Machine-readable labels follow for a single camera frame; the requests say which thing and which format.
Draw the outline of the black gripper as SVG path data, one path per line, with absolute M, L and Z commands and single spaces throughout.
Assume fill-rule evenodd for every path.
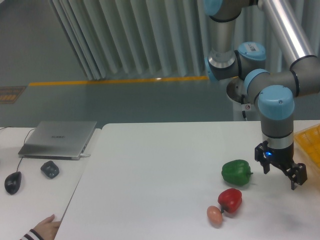
M 276 149 L 268 146 L 268 141 L 254 148 L 254 159 L 263 167 L 263 173 L 270 171 L 270 165 L 280 169 L 290 179 L 290 188 L 295 190 L 296 185 L 303 185 L 307 179 L 307 168 L 304 163 L 294 163 L 294 143 L 288 147 Z

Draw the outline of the striped sleeve forearm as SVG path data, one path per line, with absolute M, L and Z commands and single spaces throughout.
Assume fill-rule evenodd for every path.
M 43 238 L 34 229 L 30 229 L 20 240 L 43 240 Z

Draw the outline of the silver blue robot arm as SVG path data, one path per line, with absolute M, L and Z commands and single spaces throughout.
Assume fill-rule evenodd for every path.
M 247 101 L 260 115 L 262 143 L 254 158 L 267 174 L 270 167 L 280 169 L 291 187 L 307 180 L 307 169 L 294 156 L 294 99 L 320 91 L 320 60 L 286 0 L 206 0 L 203 3 L 210 25 L 216 29 L 211 51 L 205 59 L 212 81 L 232 77 L 242 80 Z M 289 70 L 265 70 L 266 51 L 256 42 L 233 48 L 235 22 L 242 9 L 257 6 L 264 12 L 277 39 Z

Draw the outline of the person's hand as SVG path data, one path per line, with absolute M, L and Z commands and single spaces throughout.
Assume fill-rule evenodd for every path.
M 55 215 L 45 218 L 41 222 L 39 222 L 33 230 L 43 239 L 43 240 L 54 240 L 59 227 L 61 225 L 61 221 L 55 221 Z

